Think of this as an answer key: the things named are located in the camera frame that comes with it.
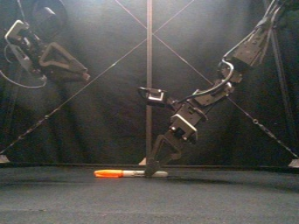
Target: dark fabric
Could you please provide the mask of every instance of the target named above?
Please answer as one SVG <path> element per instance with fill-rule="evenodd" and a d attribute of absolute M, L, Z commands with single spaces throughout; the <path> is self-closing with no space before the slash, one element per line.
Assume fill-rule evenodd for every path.
<path fill-rule="evenodd" d="M 169 171 L 94 178 L 90 168 L 0 169 L 2 223 L 296 223 L 297 174 Z"/>
<path fill-rule="evenodd" d="M 29 14 L 32 1 L 22 2 L 25 13 Z M 136 89 L 145 86 L 145 42 L 126 53 L 145 40 L 145 1 L 62 2 L 69 25 L 54 41 L 88 68 L 92 80 L 102 75 L 44 125 L 13 146 L 6 156 L 11 161 L 28 162 L 136 164 L 145 156 L 145 105 L 136 93 Z M 188 2 L 153 1 L 153 31 Z M 250 32 L 264 11 L 261 1 L 193 1 L 154 35 L 213 81 L 222 54 Z M 14 15 L 3 21 L 9 28 Z M 33 84 L 28 75 L 22 75 L 21 81 Z M 209 86 L 177 55 L 153 38 L 153 88 L 166 90 L 173 98 L 181 99 L 197 88 Z M 2 148 L 81 88 L 81 83 L 57 84 L 49 81 L 42 89 L 18 89 L 11 119 L 5 125 Z M 3 92 L 1 90 L 2 123 L 6 121 L 3 102 L 10 101 L 10 93 L 9 88 Z M 264 64 L 245 75 L 230 99 L 289 144 L 270 48 Z M 153 108 L 153 138 L 166 131 L 170 115 L 169 111 Z M 229 101 L 214 106 L 209 120 L 197 129 L 198 142 L 193 146 L 185 145 L 181 160 L 174 163 L 289 163 L 289 154 Z"/>

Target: orange cap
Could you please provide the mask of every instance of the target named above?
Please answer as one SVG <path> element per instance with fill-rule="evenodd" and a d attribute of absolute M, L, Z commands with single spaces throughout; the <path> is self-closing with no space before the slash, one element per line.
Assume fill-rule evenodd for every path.
<path fill-rule="evenodd" d="M 96 178 L 121 178 L 122 177 L 122 171 L 121 170 L 100 170 L 94 171 Z"/>

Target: black cable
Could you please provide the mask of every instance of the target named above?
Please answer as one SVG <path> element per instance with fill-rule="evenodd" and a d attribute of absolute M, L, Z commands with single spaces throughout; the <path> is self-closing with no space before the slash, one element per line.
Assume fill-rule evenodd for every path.
<path fill-rule="evenodd" d="M 25 17 L 24 17 L 24 7 L 22 7 L 22 5 L 21 5 L 20 0 L 16 0 L 16 2 L 17 2 L 17 5 L 18 5 L 18 10 L 20 10 L 20 12 L 21 12 L 22 21 L 25 22 Z"/>
<path fill-rule="evenodd" d="M 197 94 L 192 94 L 192 95 L 184 97 L 180 101 L 177 101 L 178 103 L 185 102 L 186 100 L 189 100 L 192 98 L 196 98 L 197 96 L 210 94 L 212 92 L 218 90 L 224 85 L 226 85 L 226 83 L 229 82 L 229 79 L 230 79 L 230 77 L 233 75 L 234 69 L 233 69 L 233 65 L 230 63 L 228 63 L 224 58 L 221 59 L 221 63 L 228 65 L 228 68 L 229 68 L 228 77 L 214 87 L 210 87 L 209 89 L 206 89 L 204 91 L 200 91 Z"/>
<path fill-rule="evenodd" d="M 62 29 L 65 28 L 65 26 L 68 24 L 68 21 L 69 21 L 68 12 L 66 12 L 65 5 L 64 5 L 62 1 L 61 0 L 50 0 L 50 1 L 54 2 L 56 5 L 58 5 L 57 6 L 57 9 L 61 9 L 61 12 L 60 12 L 60 19 L 58 19 L 58 21 L 60 21 L 60 28 L 57 29 L 57 31 L 49 37 L 42 35 L 42 30 L 41 30 L 41 28 L 37 25 L 37 22 L 38 21 L 36 21 L 36 19 L 34 19 L 36 12 L 38 11 L 38 9 L 41 7 L 46 7 L 46 3 L 45 2 L 49 2 L 49 1 L 45 1 L 45 0 L 34 0 L 32 2 L 32 15 L 30 15 L 30 20 L 32 20 L 32 23 L 34 24 L 36 31 L 42 35 L 42 37 L 45 39 L 52 39 L 62 31 Z"/>

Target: vertical pole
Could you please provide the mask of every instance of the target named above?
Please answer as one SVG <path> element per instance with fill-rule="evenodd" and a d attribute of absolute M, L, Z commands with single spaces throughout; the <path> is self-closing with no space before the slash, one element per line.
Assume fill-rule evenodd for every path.
<path fill-rule="evenodd" d="M 269 2 L 268 0 L 264 0 L 264 6 L 268 7 Z M 277 36 L 276 36 L 276 30 L 272 30 L 270 33 L 270 42 L 272 42 L 272 48 L 273 48 L 273 55 L 274 55 L 274 66 L 276 66 L 276 72 L 277 72 L 277 79 L 280 83 L 280 90 L 281 90 L 281 97 L 282 97 L 282 103 L 284 103 L 284 114 L 285 114 L 285 125 L 288 129 L 288 135 L 290 137 L 290 148 L 297 149 L 297 134 L 294 131 L 294 116 L 293 112 L 290 110 L 290 101 L 289 101 L 289 94 L 288 94 L 288 87 L 285 83 L 285 71 L 284 71 L 284 65 L 281 60 L 281 51 L 278 48 L 277 43 Z"/>
<path fill-rule="evenodd" d="M 146 0 L 146 87 L 152 87 L 153 2 Z M 145 106 L 145 161 L 152 151 L 152 107 Z"/>

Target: cable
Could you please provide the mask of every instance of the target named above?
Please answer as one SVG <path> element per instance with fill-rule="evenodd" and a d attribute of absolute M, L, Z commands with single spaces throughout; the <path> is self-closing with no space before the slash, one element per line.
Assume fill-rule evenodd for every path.
<path fill-rule="evenodd" d="M 34 14 L 37 12 L 37 10 L 46 4 L 44 0 L 34 0 L 33 3 L 32 3 L 32 15 L 30 15 L 30 20 L 32 20 L 32 23 L 34 24 L 34 28 L 36 28 L 36 31 L 41 34 L 41 36 L 45 38 L 45 39 L 52 39 L 61 31 L 62 29 L 65 28 L 66 26 L 66 23 L 68 23 L 68 12 L 66 12 L 66 9 L 65 9 L 65 5 L 62 3 L 61 0 L 54 0 L 56 3 L 60 5 L 60 8 L 61 8 L 61 16 L 60 16 L 60 28 L 58 30 L 50 34 L 50 36 L 44 36 L 44 33 L 42 33 L 42 29 L 38 27 L 37 25 L 37 22 L 36 19 L 34 19 Z"/>
<path fill-rule="evenodd" d="M 22 21 L 25 22 L 25 17 L 24 17 L 24 7 L 22 7 L 22 5 L 21 5 L 20 0 L 16 0 L 16 2 L 17 2 L 17 5 L 18 5 L 18 10 L 20 10 L 20 12 L 21 12 Z"/>
<path fill-rule="evenodd" d="M 206 95 L 206 94 L 212 93 L 213 91 L 216 91 L 217 89 L 220 89 L 224 85 L 226 85 L 226 83 L 229 82 L 229 79 L 233 75 L 234 69 L 233 69 L 233 65 L 230 63 L 228 63 L 224 60 L 224 58 L 221 59 L 221 63 L 228 65 L 228 68 L 229 68 L 228 77 L 221 81 L 221 83 L 217 86 L 210 87 L 209 89 L 206 89 L 204 91 L 200 91 L 197 94 L 192 94 L 192 95 L 184 97 L 180 101 L 177 101 L 178 103 L 185 102 L 186 100 L 196 98 L 200 95 Z"/>
<path fill-rule="evenodd" d="M 0 75 L 3 77 L 3 79 L 5 79 L 10 84 L 16 85 L 18 88 L 42 88 L 42 87 L 45 86 L 45 84 L 46 84 L 46 77 L 45 77 L 45 76 L 41 77 L 42 84 L 41 84 L 40 86 L 30 87 L 30 86 L 25 86 L 25 85 L 20 84 L 20 83 L 14 82 L 13 80 L 10 80 L 10 79 L 3 75 L 3 73 L 2 73 L 1 70 L 0 70 Z"/>

